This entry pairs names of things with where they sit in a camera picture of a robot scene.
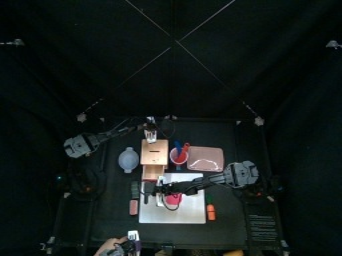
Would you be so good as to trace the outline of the person's hand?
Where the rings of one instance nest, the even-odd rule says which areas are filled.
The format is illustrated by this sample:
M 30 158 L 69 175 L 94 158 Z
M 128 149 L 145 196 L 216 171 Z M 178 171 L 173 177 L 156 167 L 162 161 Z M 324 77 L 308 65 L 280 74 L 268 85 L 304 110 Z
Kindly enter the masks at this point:
M 93 254 L 93 256 L 100 256 L 100 253 L 104 251 L 104 250 L 112 250 L 114 248 L 114 245 L 116 244 L 121 244 L 122 242 L 126 241 L 126 238 L 125 237 L 121 237 L 121 238 L 109 238 L 102 244 L 101 246 L 98 247 L 96 253 Z

